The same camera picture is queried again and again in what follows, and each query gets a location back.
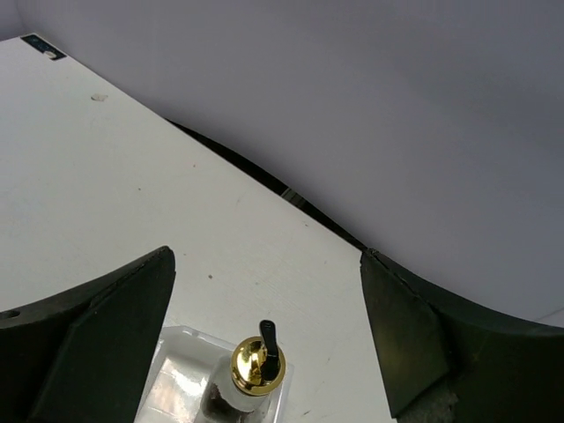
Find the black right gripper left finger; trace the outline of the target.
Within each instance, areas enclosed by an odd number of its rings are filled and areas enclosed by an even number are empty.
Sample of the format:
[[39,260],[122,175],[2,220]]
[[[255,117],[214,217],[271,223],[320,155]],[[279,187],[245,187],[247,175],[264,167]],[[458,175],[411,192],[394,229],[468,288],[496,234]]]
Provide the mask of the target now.
[[1,314],[3,422],[132,422],[175,280],[163,246]]

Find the square glass bottle gold spout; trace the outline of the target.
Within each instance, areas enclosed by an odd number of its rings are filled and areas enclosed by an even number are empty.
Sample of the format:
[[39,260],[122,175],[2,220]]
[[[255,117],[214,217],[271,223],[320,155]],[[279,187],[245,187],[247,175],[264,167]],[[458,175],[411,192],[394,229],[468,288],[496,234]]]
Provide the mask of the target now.
[[199,422],[263,422],[271,398],[286,376],[276,325],[259,323],[259,334],[242,340],[221,357],[200,402]]

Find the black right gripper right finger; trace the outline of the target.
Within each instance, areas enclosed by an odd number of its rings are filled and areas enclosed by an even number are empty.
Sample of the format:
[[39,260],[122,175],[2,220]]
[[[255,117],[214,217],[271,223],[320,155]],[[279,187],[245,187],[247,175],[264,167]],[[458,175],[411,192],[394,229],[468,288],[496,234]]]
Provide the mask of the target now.
[[561,328],[468,301],[373,249],[360,275],[395,420],[562,421]]

